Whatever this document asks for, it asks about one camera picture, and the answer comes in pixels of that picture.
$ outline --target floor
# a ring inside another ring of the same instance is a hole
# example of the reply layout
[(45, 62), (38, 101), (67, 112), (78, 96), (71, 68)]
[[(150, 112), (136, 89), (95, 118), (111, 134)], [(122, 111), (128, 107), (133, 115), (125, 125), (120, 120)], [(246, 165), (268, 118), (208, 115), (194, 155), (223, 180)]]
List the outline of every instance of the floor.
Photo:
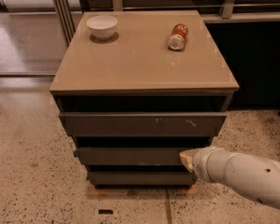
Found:
[[(54, 15), (0, 14), (0, 71), (55, 71), (64, 52)], [(279, 210), (201, 180), (96, 190), (58, 120), (51, 81), (0, 78), (0, 224), (280, 223)], [(229, 111), (213, 145), (280, 161), (277, 110)]]

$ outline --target speckled floor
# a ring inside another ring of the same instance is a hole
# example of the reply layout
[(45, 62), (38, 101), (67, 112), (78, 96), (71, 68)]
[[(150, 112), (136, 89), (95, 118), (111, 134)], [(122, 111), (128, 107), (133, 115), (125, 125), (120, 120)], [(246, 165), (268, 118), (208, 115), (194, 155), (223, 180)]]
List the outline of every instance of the speckled floor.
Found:
[[(279, 210), (200, 180), (190, 190), (96, 190), (73, 157), (51, 81), (0, 78), (0, 224), (280, 223)], [(213, 145), (280, 161), (276, 113), (228, 112)]]

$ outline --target cabinet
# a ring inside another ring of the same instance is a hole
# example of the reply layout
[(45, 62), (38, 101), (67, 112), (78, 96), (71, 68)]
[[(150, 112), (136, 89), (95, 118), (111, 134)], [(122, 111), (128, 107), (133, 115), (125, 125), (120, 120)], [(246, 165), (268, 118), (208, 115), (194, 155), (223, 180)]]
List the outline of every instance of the cabinet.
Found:
[[(109, 41), (90, 37), (85, 13), (50, 91), (75, 155), (100, 185), (191, 185), (179, 152), (218, 135), (238, 89), (196, 11), (104, 13), (119, 20)], [(166, 40), (189, 28), (186, 49)]]

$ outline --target bowl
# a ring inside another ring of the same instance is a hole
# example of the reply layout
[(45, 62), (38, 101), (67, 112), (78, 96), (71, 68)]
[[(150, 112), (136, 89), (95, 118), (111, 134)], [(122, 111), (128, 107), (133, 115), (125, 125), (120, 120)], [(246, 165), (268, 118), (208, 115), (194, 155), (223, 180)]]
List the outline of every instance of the bowl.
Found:
[(112, 16), (96, 16), (87, 20), (91, 34), (99, 40), (108, 40), (117, 30), (118, 20)]

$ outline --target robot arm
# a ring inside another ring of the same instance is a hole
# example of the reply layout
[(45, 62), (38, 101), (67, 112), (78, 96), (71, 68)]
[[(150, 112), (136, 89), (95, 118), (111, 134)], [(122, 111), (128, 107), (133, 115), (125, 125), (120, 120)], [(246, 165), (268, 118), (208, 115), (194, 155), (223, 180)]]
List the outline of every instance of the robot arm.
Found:
[(206, 182), (232, 188), (243, 197), (280, 209), (280, 162), (206, 147), (180, 153), (186, 168)]

